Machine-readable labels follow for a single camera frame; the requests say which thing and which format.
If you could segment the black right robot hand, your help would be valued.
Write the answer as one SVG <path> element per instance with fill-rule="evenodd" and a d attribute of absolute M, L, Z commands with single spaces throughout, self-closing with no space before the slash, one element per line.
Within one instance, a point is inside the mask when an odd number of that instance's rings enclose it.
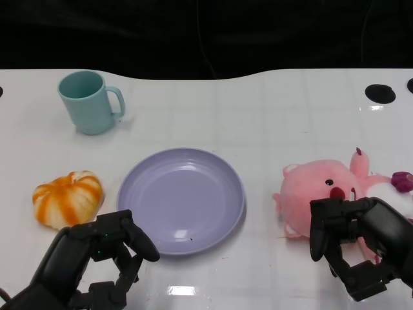
<path fill-rule="evenodd" d="M 326 258 L 353 300 L 360 302 L 386 291 L 400 279 L 412 286 L 412 222 L 385 201 L 371 197 L 356 201 L 326 198 L 310 202 L 310 255 L 317 262 Z M 344 243 L 363 238 L 381 258 L 350 266 L 342 255 Z"/>

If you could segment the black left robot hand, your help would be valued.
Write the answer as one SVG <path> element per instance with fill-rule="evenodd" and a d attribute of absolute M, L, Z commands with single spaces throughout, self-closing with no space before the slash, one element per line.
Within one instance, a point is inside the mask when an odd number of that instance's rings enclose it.
<path fill-rule="evenodd" d="M 108 259 L 119 269 L 119 278 L 90 284 L 86 293 L 79 291 L 89 261 Z M 2 309 L 124 309 L 143 261 L 159 259 L 154 243 L 134 223 L 131 211 L 103 214 L 94 222 L 61 229 L 30 284 L 13 298 L 1 292 Z"/>

